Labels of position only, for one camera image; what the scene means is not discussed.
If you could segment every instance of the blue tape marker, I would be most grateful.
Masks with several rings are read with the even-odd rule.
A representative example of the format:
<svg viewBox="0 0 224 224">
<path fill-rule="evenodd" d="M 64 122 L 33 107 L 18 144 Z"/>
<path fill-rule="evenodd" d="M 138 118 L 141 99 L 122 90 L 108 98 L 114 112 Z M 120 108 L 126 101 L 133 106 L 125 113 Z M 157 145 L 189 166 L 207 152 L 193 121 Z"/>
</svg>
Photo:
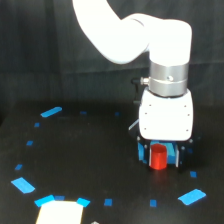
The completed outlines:
<svg viewBox="0 0 224 224">
<path fill-rule="evenodd" d="M 138 159 L 142 161 L 144 159 L 144 147 L 138 142 Z"/>
<path fill-rule="evenodd" d="M 193 149 L 188 149 L 187 152 L 188 152 L 189 154 L 192 154 L 192 153 L 193 153 Z"/>
<path fill-rule="evenodd" d="M 168 164 L 176 164 L 176 156 L 168 156 L 167 163 Z"/>
<path fill-rule="evenodd" d="M 35 123 L 35 124 L 34 124 L 34 127 L 35 127 L 35 128 L 39 128 L 39 127 L 40 127 L 40 123 Z"/>
<path fill-rule="evenodd" d="M 80 114 L 81 115 L 87 115 L 87 112 L 86 111 L 80 111 Z"/>
<path fill-rule="evenodd" d="M 105 199 L 104 206 L 112 206 L 112 199 Z"/>
<path fill-rule="evenodd" d="M 47 197 L 41 198 L 39 200 L 34 201 L 37 207 L 41 207 L 43 204 L 48 203 L 50 201 L 54 201 L 54 196 L 49 195 Z"/>
<path fill-rule="evenodd" d="M 178 200 L 181 200 L 185 205 L 190 205 L 205 196 L 206 196 L 206 194 L 204 192 L 202 192 L 198 189 L 195 189 L 195 190 L 179 197 Z"/>
<path fill-rule="evenodd" d="M 33 141 L 28 141 L 28 142 L 26 143 L 26 145 L 27 145 L 27 146 L 31 146 L 31 145 L 33 145 Z"/>
<path fill-rule="evenodd" d="M 65 200 L 65 196 L 54 196 L 54 200 L 55 201 L 64 201 Z"/>
<path fill-rule="evenodd" d="M 56 114 L 56 113 L 58 113 L 59 111 L 62 111 L 62 108 L 61 107 L 55 107 L 55 108 L 53 108 L 53 109 L 51 109 L 51 110 L 48 110 L 48 111 L 46 111 L 46 112 L 44 112 L 44 113 L 42 113 L 42 114 L 40 114 L 42 117 L 49 117 L 49 116 L 51 116 L 51 115 L 53 115 L 53 114 Z"/>
<path fill-rule="evenodd" d="M 190 171 L 190 175 L 192 178 L 197 178 L 197 173 L 195 171 Z"/>
<path fill-rule="evenodd" d="M 15 170 L 20 170 L 21 168 L 22 168 L 22 164 L 18 164 L 17 166 L 16 166 L 16 168 L 15 168 Z"/>
<path fill-rule="evenodd" d="M 77 203 L 82 205 L 83 207 L 87 207 L 87 205 L 89 205 L 90 201 L 83 199 L 83 198 L 79 198 L 77 200 Z"/>
<path fill-rule="evenodd" d="M 150 200 L 150 207 L 156 207 L 156 206 L 157 206 L 156 200 Z"/>
<path fill-rule="evenodd" d="M 157 140 L 152 140 L 151 143 L 150 143 L 150 145 L 154 145 L 154 144 L 158 144 L 158 143 L 159 143 L 159 141 L 157 141 Z"/>
<path fill-rule="evenodd" d="M 31 184 L 29 184 L 26 180 L 24 180 L 22 177 L 11 181 L 11 183 L 14 186 L 16 186 L 20 191 L 22 191 L 24 194 L 31 193 L 35 190 L 35 188 Z"/>
<path fill-rule="evenodd" d="M 172 143 L 165 143 L 168 156 L 175 156 L 175 150 Z"/>
</svg>

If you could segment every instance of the black table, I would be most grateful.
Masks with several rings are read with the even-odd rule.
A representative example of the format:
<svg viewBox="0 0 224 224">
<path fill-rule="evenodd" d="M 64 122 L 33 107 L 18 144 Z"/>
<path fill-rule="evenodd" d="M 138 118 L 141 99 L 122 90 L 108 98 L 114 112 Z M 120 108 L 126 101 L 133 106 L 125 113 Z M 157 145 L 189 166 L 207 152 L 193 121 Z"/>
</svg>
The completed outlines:
<svg viewBox="0 0 224 224">
<path fill-rule="evenodd" d="M 55 106 L 63 111 L 40 116 Z M 137 116 L 130 105 L 17 105 L 0 130 L 0 223 L 35 223 L 34 201 L 51 194 L 90 200 L 82 224 L 224 223 L 224 108 L 195 108 L 194 124 L 203 137 L 183 173 L 175 168 L 152 172 L 139 163 L 137 143 L 128 134 Z M 28 140 L 33 140 L 30 147 Z M 17 164 L 23 164 L 20 171 Z M 23 194 L 13 186 L 19 177 L 35 191 Z M 207 196 L 190 206 L 177 200 L 193 189 Z M 113 199 L 112 207 L 104 206 L 106 198 Z M 149 206 L 150 199 L 157 200 L 156 208 Z"/>
</svg>

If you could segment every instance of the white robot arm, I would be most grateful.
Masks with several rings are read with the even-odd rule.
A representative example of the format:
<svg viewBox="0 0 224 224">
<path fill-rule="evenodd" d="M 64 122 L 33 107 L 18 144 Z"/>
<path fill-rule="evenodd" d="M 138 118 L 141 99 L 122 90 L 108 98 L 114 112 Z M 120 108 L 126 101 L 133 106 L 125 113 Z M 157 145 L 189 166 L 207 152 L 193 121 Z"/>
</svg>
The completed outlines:
<svg viewBox="0 0 224 224">
<path fill-rule="evenodd" d="M 193 105 L 187 89 L 190 25 L 144 14 L 121 20 L 106 0 L 73 0 L 73 6 L 85 35 L 111 62 L 129 63 L 150 52 L 150 76 L 141 80 L 148 86 L 139 109 L 141 135 L 157 140 L 190 138 L 193 125 Z"/>
</svg>

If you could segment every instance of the red cube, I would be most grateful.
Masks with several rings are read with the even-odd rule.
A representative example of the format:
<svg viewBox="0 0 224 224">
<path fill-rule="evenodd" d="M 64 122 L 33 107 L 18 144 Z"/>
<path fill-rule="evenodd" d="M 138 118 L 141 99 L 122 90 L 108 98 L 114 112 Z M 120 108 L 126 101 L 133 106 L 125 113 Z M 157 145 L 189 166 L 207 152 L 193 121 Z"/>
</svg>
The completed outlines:
<svg viewBox="0 0 224 224">
<path fill-rule="evenodd" d="M 162 170 L 167 167 L 166 146 L 154 144 L 150 146 L 149 166 L 155 170 Z"/>
</svg>

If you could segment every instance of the black background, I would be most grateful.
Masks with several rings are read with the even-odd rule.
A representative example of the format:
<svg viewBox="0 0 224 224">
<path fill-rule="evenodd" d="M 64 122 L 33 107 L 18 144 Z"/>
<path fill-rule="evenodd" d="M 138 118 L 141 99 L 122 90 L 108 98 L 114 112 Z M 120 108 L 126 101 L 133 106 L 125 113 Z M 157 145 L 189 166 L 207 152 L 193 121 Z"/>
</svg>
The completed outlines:
<svg viewBox="0 0 224 224">
<path fill-rule="evenodd" d="M 197 105 L 223 105 L 222 0 L 109 0 L 122 19 L 145 13 L 192 26 L 189 89 Z M 71 0 L 0 1 L 0 116 L 16 102 L 131 103 L 133 77 L 148 76 L 148 54 L 107 61 L 82 33 Z"/>
</svg>

